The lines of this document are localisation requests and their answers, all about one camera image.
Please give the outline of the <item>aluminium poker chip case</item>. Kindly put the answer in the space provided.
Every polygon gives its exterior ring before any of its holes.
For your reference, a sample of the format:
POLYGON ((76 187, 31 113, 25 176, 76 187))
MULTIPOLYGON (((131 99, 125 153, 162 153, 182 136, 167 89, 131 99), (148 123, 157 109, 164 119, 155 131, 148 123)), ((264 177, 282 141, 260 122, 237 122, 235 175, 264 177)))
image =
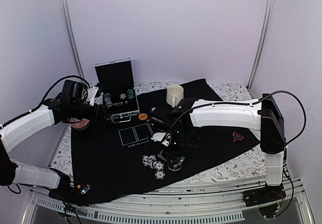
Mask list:
POLYGON ((95 71, 100 84, 103 85, 102 104, 106 106, 111 116, 108 120, 112 123, 123 123, 132 120, 139 113, 139 105, 134 88, 134 77, 131 58, 111 60, 95 64, 95 71), (120 94, 127 93, 132 89, 135 93, 134 99, 129 100, 127 96, 120 99, 120 94), (126 106, 115 107, 114 103, 126 102, 126 106))

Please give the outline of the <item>clear black dealer button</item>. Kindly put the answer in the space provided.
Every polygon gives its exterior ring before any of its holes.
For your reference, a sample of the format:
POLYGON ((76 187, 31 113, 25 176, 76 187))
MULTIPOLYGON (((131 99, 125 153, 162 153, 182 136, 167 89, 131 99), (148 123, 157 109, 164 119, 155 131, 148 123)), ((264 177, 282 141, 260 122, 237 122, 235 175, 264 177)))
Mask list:
POLYGON ((178 171, 182 167, 182 162, 183 161, 181 159, 168 160, 167 161, 168 169, 171 170, 171 171, 178 171))

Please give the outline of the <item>white poker chip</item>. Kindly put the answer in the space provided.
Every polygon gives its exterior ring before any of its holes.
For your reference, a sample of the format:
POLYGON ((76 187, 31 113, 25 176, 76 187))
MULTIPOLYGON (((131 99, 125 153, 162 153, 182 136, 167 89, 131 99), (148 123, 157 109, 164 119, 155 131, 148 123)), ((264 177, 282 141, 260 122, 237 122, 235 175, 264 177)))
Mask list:
POLYGON ((124 100, 126 98, 126 94, 125 93, 122 93, 122 94, 120 94, 119 97, 120 97, 120 99, 124 100))

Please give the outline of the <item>blue white chip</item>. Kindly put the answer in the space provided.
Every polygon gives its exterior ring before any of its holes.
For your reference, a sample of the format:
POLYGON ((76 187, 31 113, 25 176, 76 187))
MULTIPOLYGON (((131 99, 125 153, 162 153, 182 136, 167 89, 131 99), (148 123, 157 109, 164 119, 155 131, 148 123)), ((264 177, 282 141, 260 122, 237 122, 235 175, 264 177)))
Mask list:
POLYGON ((161 180, 165 177, 165 172, 162 171, 162 170, 159 170, 159 171, 156 171, 155 173, 155 178, 158 179, 158 180, 161 180))
POLYGON ((164 164, 161 162, 161 161, 154 161, 152 163, 152 166, 154 169, 158 170, 158 171, 161 171, 164 169, 164 164))

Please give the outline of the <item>orange big blind button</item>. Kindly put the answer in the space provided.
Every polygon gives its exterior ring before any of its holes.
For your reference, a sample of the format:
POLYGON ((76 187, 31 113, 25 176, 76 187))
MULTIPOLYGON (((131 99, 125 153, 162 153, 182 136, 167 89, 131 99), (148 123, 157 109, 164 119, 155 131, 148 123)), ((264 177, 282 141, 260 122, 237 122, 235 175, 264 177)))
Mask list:
POLYGON ((138 119, 139 119, 140 121, 146 121, 146 120, 148 120, 148 115, 147 115, 146 113, 140 113, 140 114, 138 115, 138 119))

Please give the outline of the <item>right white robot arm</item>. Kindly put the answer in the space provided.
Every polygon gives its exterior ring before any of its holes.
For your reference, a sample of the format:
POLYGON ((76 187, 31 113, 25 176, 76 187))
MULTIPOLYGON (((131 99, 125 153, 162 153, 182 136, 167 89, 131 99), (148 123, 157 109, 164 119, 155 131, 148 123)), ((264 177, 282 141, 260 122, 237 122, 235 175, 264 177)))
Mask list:
POLYGON ((279 195, 283 179, 284 157, 290 141, 285 138, 284 118, 273 96, 287 94, 278 90, 249 101, 209 101, 183 98, 167 120, 152 116, 153 124, 164 129, 151 140, 165 146, 186 145, 192 127, 223 126, 260 130, 260 148, 266 158, 266 187, 260 191, 265 202, 279 195))

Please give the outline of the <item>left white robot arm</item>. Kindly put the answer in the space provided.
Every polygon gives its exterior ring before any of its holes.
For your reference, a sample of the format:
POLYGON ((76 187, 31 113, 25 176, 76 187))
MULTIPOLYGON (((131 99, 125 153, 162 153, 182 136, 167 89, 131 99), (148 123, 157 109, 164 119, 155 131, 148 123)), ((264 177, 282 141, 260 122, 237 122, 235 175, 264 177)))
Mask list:
POLYGON ((46 93, 36 107, 1 124, 1 186, 40 186, 49 189, 51 198, 70 202, 85 195, 90 184, 72 187, 70 177, 59 170, 35 167, 9 157, 19 144, 51 126, 83 120, 101 122, 107 118, 108 109, 95 102, 103 90, 101 83, 91 86, 84 78, 73 75, 57 80, 60 82, 62 91, 55 98, 46 93))

